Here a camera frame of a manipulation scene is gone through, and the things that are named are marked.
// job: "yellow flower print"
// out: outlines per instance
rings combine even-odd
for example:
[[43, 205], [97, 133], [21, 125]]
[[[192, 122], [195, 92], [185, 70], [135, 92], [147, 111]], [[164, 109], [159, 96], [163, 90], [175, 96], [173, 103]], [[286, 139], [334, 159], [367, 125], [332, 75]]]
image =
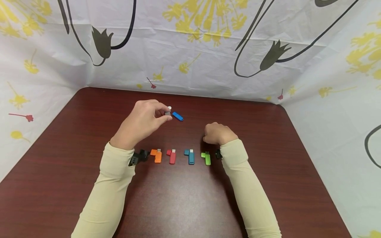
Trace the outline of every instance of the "yellow flower print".
[[348, 73], [365, 73], [366, 76], [368, 76], [368, 71], [372, 69], [373, 64], [358, 64], [353, 67], [350, 67], [349, 70], [347, 70]]
[[295, 95], [296, 91], [299, 90], [300, 88], [301, 88], [301, 86], [298, 87], [298, 88], [295, 88], [295, 86], [292, 86], [292, 87], [290, 87], [290, 89], [288, 90], [288, 94], [289, 94], [290, 96], [293, 96], [293, 95]]
[[192, 33], [193, 30], [190, 27], [191, 20], [189, 19], [189, 15], [185, 11], [183, 11], [183, 15], [184, 15], [184, 20], [180, 20], [179, 22], [175, 24], [176, 31], [182, 32], [182, 33]]
[[197, 2], [198, 0], [188, 0], [184, 4], [184, 7], [187, 8], [190, 13], [195, 13], [197, 12]]
[[381, 19], [378, 20], [378, 21], [375, 21], [375, 22], [371, 22], [371, 23], [369, 23], [368, 25], [376, 25], [376, 27], [377, 27], [378, 29], [380, 29], [380, 28], [381, 28]]
[[163, 17], [168, 21], [171, 21], [173, 18], [177, 20], [180, 19], [182, 6], [181, 4], [175, 3], [173, 6], [168, 5], [168, 11], [163, 12]]
[[18, 140], [18, 139], [22, 139], [22, 140], [25, 140], [25, 141], [27, 141], [27, 142], [30, 143], [30, 140], [26, 139], [26, 138], [22, 135], [21, 131], [12, 131], [12, 132], [11, 132], [11, 137], [12, 137], [13, 139], [16, 139], [16, 140]]
[[377, 80], [381, 80], [381, 69], [378, 69], [373, 73], [373, 78]]
[[319, 92], [320, 97], [325, 98], [325, 97], [328, 97], [328, 95], [330, 93], [343, 92], [343, 91], [351, 90], [351, 89], [354, 89], [354, 88], [357, 88], [357, 86], [351, 87], [351, 88], [347, 88], [347, 89], [343, 89], [343, 90], [338, 90], [338, 91], [331, 91], [332, 87], [324, 87], [324, 88], [320, 88], [318, 92]]
[[27, 100], [24, 95], [17, 94], [12, 85], [9, 82], [7, 83], [14, 93], [14, 99], [10, 99], [9, 103], [13, 104], [17, 109], [20, 109], [24, 103], [30, 102], [30, 100]]
[[202, 37], [202, 39], [205, 42], [209, 42], [212, 39], [212, 35], [210, 33], [205, 33], [204, 36]]
[[30, 61], [27, 59], [24, 60], [24, 67], [26, 68], [26, 70], [28, 70], [30, 73], [33, 73], [33, 74], [36, 74], [39, 72], [39, 69], [37, 68], [37, 66], [35, 64], [33, 64], [33, 58], [34, 58], [34, 55], [36, 54], [36, 52], [37, 52], [37, 49], [35, 49]]
[[243, 27], [247, 17], [237, 12], [236, 5], [240, 9], [246, 8], [247, 1], [186, 0], [183, 4], [175, 3], [168, 6], [169, 10], [163, 12], [163, 17], [168, 21], [176, 19], [176, 31], [189, 34], [189, 42], [213, 40], [214, 46], [217, 47], [221, 44], [221, 37], [229, 38], [232, 30]]
[[218, 32], [215, 32], [214, 34], [212, 34], [212, 40], [214, 41], [214, 47], [216, 46], [219, 46], [221, 44], [220, 40], [221, 40], [221, 32], [218, 31]]
[[191, 64], [193, 64], [193, 62], [200, 56], [200, 54], [201, 54], [201, 53], [199, 53], [199, 54], [196, 56], [196, 58], [194, 58], [189, 64], [188, 64], [188, 62], [184, 62], [184, 63], [180, 64], [180, 65], [179, 65], [179, 71], [180, 71], [181, 73], [185, 73], [185, 74], [187, 74], [187, 73], [188, 73], [188, 70], [189, 70], [189, 66], [190, 66]]
[[369, 46], [366, 46], [362, 49], [356, 49], [356, 50], [353, 50], [349, 53], [349, 55], [347, 56], [346, 60], [348, 62], [348, 64], [352, 64], [352, 65], [359, 65], [361, 64], [360, 62], [360, 59], [365, 56], [367, 53], [369, 53], [367, 51], [367, 49], [369, 49]]
[[[30, 5], [22, 0], [0, 0], [0, 32], [3, 35], [26, 39], [24, 36], [31, 37], [34, 32], [43, 33], [39, 23], [46, 24], [48, 22], [42, 15], [48, 16], [52, 14], [49, 3], [43, 0], [30, 0], [27, 2]], [[18, 28], [22, 29], [22, 32], [15, 30], [10, 22], [21, 24]]]
[[232, 36], [232, 32], [230, 31], [229, 28], [227, 28], [226, 31], [222, 34], [222, 36], [223, 36], [224, 38], [229, 38], [229, 37]]
[[364, 33], [362, 37], [355, 37], [351, 40], [352, 46], [364, 46], [368, 44], [372, 39], [376, 37], [376, 34], [374, 32], [371, 33]]
[[370, 61], [379, 61], [379, 60], [381, 60], [381, 47], [380, 47], [379, 49], [373, 51], [373, 52], [369, 55], [368, 59], [369, 59]]
[[247, 17], [243, 13], [239, 14], [236, 18], [232, 17], [232, 28], [233, 30], [239, 30], [243, 27], [246, 22]]
[[369, 233], [369, 236], [358, 236], [359, 238], [381, 238], [381, 232], [378, 232], [376, 230], [372, 230]]
[[160, 71], [160, 74], [155, 74], [153, 75], [154, 79], [153, 80], [160, 80], [162, 81], [163, 80], [163, 76], [162, 76], [162, 73], [163, 73], [163, 69], [164, 69], [164, 66], [162, 66], [162, 70]]
[[200, 33], [200, 29], [198, 28], [196, 31], [194, 31], [188, 36], [188, 41], [193, 42], [194, 40], [196, 40], [201, 42], [200, 38], [201, 38], [201, 33]]
[[0, 8], [3, 9], [2, 12], [7, 16], [7, 19], [13, 21], [14, 23], [20, 22], [20, 20], [16, 17], [12, 10], [5, 4], [4, 0], [0, 0]]
[[241, 9], [242, 8], [247, 8], [247, 2], [248, 2], [248, 0], [236, 0], [235, 2], [236, 2], [235, 6], [241, 8]]
[[[380, 20], [371, 22], [368, 25], [378, 26], [379, 22], [381, 24]], [[347, 72], [364, 73], [366, 76], [372, 74], [374, 79], [381, 79], [381, 69], [377, 64], [381, 61], [381, 34], [374, 32], [364, 33], [361, 37], [353, 38], [351, 45], [357, 47], [357, 49], [351, 51], [346, 57], [348, 64], [351, 65]]]
[[233, 12], [233, 9], [229, 7], [229, 4], [227, 4], [225, 0], [220, 0], [220, 2], [217, 4], [216, 15], [219, 17], [222, 17], [222, 19], [223, 19], [223, 16], [232, 12]]
[[22, 30], [24, 31], [26, 36], [32, 36], [33, 31], [37, 31], [39, 34], [43, 33], [43, 29], [40, 25], [33, 19], [32, 16], [27, 18], [27, 21], [22, 24]]
[[51, 14], [51, 8], [47, 1], [34, 0], [32, 1], [31, 5], [44, 16], [49, 16]]
[[26, 38], [21, 37], [18, 30], [14, 29], [11, 25], [8, 25], [6, 28], [0, 27], [0, 32], [3, 33], [4, 36], [13, 36], [17, 38], [23, 38], [26, 40]]

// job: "red flower print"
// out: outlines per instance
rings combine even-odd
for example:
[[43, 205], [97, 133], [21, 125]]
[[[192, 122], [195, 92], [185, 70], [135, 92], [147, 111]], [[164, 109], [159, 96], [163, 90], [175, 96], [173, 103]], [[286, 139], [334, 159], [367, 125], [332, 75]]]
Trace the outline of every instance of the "red flower print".
[[283, 99], [283, 89], [282, 89], [282, 93], [281, 95], [278, 97], [279, 100], [282, 100]]
[[28, 120], [28, 122], [31, 122], [31, 121], [33, 121], [33, 119], [34, 119], [32, 115], [26, 115], [26, 116], [24, 116], [24, 115], [13, 114], [13, 113], [8, 113], [8, 115], [19, 116], [19, 117], [25, 117], [25, 118]]
[[151, 83], [151, 80], [149, 80], [149, 78], [147, 77], [147, 79], [148, 79], [148, 81], [150, 82], [150, 84], [151, 84], [151, 88], [156, 88], [156, 85], [153, 85], [152, 83]]

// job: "long sleeve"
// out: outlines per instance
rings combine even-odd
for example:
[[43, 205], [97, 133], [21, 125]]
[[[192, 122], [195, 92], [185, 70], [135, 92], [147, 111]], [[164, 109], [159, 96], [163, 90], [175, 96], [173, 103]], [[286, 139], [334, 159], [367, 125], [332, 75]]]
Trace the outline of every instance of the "long sleeve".
[[98, 179], [72, 238], [112, 238], [122, 217], [127, 186], [135, 175], [135, 166], [128, 166], [133, 154], [134, 150], [118, 149], [107, 143]]
[[242, 141], [236, 139], [222, 145], [221, 155], [249, 238], [281, 237], [270, 201], [247, 161]]

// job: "white usb drive cap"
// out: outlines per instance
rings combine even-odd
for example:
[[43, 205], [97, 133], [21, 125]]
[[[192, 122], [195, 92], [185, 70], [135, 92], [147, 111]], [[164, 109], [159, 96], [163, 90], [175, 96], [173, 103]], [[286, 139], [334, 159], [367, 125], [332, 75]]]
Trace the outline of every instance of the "white usb drive cap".
[[171, 115], [171, 111], [169, 111], [169, 112], [165, 112], [164, 114], [167, 115], [167, 116], [170, 116], [170, 115]]

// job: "hand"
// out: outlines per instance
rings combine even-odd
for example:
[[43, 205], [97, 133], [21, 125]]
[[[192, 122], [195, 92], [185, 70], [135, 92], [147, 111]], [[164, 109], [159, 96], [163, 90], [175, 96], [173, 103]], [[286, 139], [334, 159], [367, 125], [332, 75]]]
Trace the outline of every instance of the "hand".
[[238, 136], [229, 127], [217, 122], [205, 126], [204, 142], [208, 144], [224, 145], [238, 139]]
[[111, 138], [113, 147], [132, 150], [134, 146], [151, 135], [171, 116], [164, 115], [170, 109], [157, 100], [137, 101], [130, 115], [122, 122], [119, 130]]

